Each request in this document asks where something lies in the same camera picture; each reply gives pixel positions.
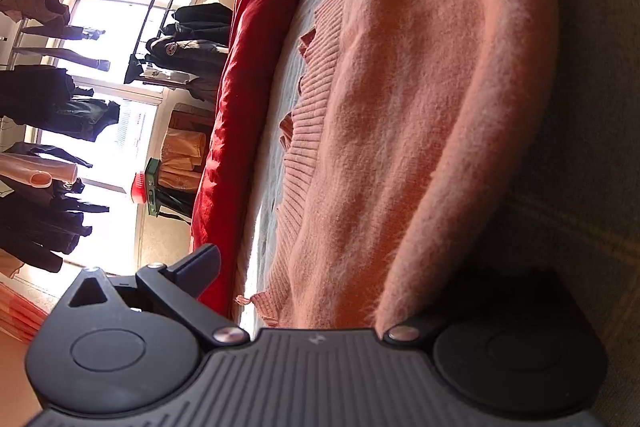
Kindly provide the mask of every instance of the window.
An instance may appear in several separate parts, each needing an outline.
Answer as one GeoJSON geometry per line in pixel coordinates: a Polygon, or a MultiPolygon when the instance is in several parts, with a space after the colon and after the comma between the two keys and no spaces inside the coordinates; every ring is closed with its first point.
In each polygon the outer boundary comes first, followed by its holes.
{"type": "MultiPolygon", "coordinates": [[[[164,103],[166,94],[161,87],[137,81],[124,84],[129,55],[151,0],[70,1],[70,24],[105,33],[98,40],[64,41],[61,45],[86,57],[109,60],[111,67],[109,71],[98,71],[65,60],[57,60],[56,65],[65,68],[79,86],[94,89],[95,98],[118,103],[120,121],[102,131],[95,143],[46,131],[40,132],[38,138],[92,163],[91,169],[79,167],[79,176],[86,185],[79,199],[110,207],[110,212],[104,214],[85,213],[84,223],[93,227],[93,232],[81,238],[74,252],[65,257],[65,266],[101,266],[109,273],[127,275],[138,268],[138,243],[146,214],[142,206],[130,200],[130,185],[135,173],[144,170],[150,148],[164,135],[156,123],[167,121],[167,113],[173,108],[164,103]]],[[[172,7],[191,1],[174,0],[172,7]]],[[[157,35],[169,2],[155,1],[138,44],[140,55],[146,53],[146,41],[157,35]]]]}
{"type": "Polygon", "coordinates": [[[126,275],[136,270],[138,206],[129,197],[136,172],[144,170],[156,115],[156,106],[112,96],[97,95],[120,104],[120,121],[107,127],[95,142],[43,131],[40,142],[63,148],[94,165],[79,166],[86,187],[82,201],[104,204],[105,214],[85,213],[84,223],[94,227],[66,259],[80,266],[100,266],[109,273],[126,275]]]}
{"type": "MultiPolygon", "coordinates": [[[[77,0],[74,4],[71,23],[75,26],[103,30],[104,35],[101,35],[97,41],[88,39],[65,41],[64,47],[85,57],[109,60],[111,67],[109,71],[98,71],[66,60],[59,60],[58,67],[66,68],[73,76],[122,85],[129,55],[133,51],[145,13],[146,4],[132,4],[119,0],[77,0]]],[[[146,53],[145,42],[156,36],[163,13],[162,8],[151,10],[142,35],[142,43],[138,47],[140,54],[146,53]]],[[[134,85],[144,87],[137,82],[134,85]]]]}

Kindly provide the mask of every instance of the red blanket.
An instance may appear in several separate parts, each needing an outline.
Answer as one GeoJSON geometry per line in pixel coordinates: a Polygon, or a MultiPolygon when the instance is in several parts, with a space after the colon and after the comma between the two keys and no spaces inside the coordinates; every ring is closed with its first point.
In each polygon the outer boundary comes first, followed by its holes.
{"type": "Polygon", "coordinates": [[[220,249],[220,275],[200,301],[225,316],[273,73],[297,5],[298,0],[236,0],[234,7],[229,58],[191,225],[193,248],[213,243],[220,249]]]}

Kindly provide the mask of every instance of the metal screw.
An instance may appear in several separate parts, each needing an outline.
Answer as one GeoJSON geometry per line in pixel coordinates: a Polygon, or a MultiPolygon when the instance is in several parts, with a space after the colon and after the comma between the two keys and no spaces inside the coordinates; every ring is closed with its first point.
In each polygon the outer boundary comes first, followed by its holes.
{"type": "Polygon", "coordinates": [[[246,340],[246,332],[237,326],[227,326],[216,330],[213,338],[221,344],[240,344],[246,340]]]}
{"type": "Polygon", "coordinates": [[[420,331],[412,326],[395,326],[388,331],[388,335],[396,342],[413,342],[420,337],[420,331]]]}

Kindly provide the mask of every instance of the pink fluffy sweater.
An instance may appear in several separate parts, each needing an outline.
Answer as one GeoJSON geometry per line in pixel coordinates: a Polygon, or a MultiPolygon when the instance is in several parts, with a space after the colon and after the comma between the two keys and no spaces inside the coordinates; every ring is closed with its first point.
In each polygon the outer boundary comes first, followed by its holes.
{"type": "Polygon", "coordinates": [[[550,91],[556,0],[324,0],[284,140],[274,327],[382,332],[440,291],[550,91]]]}

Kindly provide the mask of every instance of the bed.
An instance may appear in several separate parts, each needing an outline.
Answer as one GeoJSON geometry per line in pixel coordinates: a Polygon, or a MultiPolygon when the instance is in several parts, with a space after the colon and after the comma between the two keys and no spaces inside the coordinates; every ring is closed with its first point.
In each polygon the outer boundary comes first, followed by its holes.
{"type": "MultiPolygon", "coordinates": [[[[282,199],[284,174],[284,149],[279,142],[279,124],[298,99],[298,81],[305,71],[305,63],[298,52],[300,36],[312,27],[314,9],[320,1],[300,0],[280,55],[271,87],[267,120],[255,160],[252,192],[238,253],[236,295],[252,295],[261,291],[273,260],[276,234],[274,210],[282,199]]],[[[248,313],[243,317],[243,324],[250,327],[253,324],[253,307],[248,309],[248,313]]]]}
{"type": "MultiPolygon", "coordinates": [[[[305,70],[299,39],[320,1],[300,0],[270,86],[233,259],[233,295],[251,296],[268,279],[283,190],[279,124],[298,99],[305,70]]],[[[609,376],[597,411],[620,427],[640,419],[640,43],[637,17],[629,16],[638,6],[639,0],[559,0],[558,74],[545,121],[473,256],[505,271],[533,265],[560,274],[607,347],[609,376]]],[[[260,326],[252,307],[242,325],[260,326]]]]}
{"type": "MultiPolygon", "coordinates": [[[[241,291],[245,272],[241,269],[238,273],[238,267],[248,261],[249,252],[240,248],[242,231],[245,223],[255,219],[255,205],[260,204],[248,202],[262,199],[250,198],[252,178],[254,172],[262,172],[263,161],[274,169],[281,161],[269,149],[268,137],[277,126],[281,108],[289,110],[295,102],[295,82],[300,76],[296,72],[302,65],[301,60],[296,61],[297,39],[311,26],[312,12],[319,1],[235,0],[216,123],[191,226],[192,247],[215,244],[222,260],[219,276],[200,301],[229,318],[238,318],[240,308],[234,297],[241,291]]],[[[266,180],[276,176],[272,171],[266,175],[266,180]]],[[[262,186],[260,183],[256,180],[255,186],[262,186]]],[[[275,190],[277,181],[268,185],[275,190]]]]}

